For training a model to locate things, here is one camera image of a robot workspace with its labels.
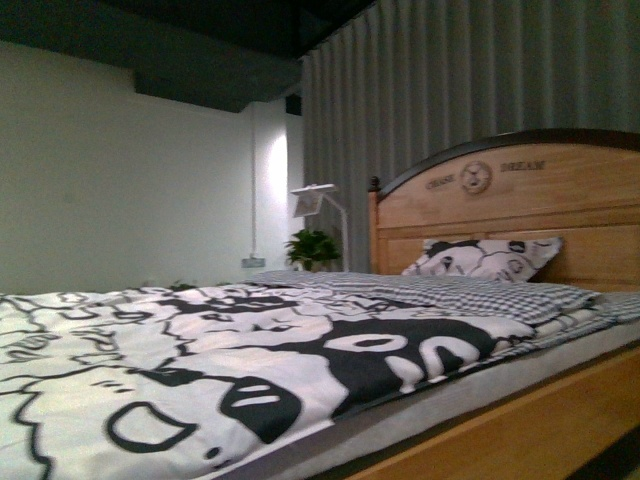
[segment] dark headboard trim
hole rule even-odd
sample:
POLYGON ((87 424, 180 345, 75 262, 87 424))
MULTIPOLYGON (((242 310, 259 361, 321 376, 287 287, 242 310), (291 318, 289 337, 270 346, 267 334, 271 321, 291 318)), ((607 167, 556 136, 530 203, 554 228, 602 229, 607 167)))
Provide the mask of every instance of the dark headboard trim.
POLYGON ((454 158, 492 148, 532 143, 575 143, 595 145, 598 147, 622 148, 640 152, 640 133, 597 129, 550 128, 504 133, 495 137, 474 140, 443 150, 417 163, 386 185, 380 191, 378 200, 382 200, 400 185, 425 170, 454 158))

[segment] ceiling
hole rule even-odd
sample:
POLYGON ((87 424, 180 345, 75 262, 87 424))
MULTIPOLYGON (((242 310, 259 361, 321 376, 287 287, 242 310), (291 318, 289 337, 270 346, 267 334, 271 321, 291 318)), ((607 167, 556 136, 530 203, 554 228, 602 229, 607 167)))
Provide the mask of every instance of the ceiling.
POLYGON ((372 0, 2 0, 0 39, 132 69, 136 91, 242 111, 372 0))

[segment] pillowcase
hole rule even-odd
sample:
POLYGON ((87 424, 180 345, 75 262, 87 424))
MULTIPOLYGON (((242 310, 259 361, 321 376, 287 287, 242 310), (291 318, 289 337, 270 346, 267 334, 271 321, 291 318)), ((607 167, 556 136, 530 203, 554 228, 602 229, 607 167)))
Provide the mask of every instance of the pillowcase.
POLYGON ((424 254, 402 275, 444 275, 526 282, 562 247, 562 238, 541 240, 424 241, 424 254))

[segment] potted plant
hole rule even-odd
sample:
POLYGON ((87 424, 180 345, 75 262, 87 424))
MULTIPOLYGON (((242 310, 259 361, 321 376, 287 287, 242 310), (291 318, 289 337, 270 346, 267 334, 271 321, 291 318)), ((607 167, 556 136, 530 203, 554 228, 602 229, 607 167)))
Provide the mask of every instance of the potted plant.
POLYGON ((336 242, 320 230, 303 228, 293 234, 295 240, 287 242, 287 258, 290 264, 299 263, 304 270, 315 271, 319 264, 326 265, 340 258, 336 242))

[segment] duvet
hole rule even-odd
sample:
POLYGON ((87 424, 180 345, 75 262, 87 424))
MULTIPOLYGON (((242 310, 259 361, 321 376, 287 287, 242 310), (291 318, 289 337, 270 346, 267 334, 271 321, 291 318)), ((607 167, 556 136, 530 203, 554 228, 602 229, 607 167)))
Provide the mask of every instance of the duvet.
POLYGON ((213 479, 620 321, 598 297, 303 272, 182 292, 0 295, 0 478, 213 479))

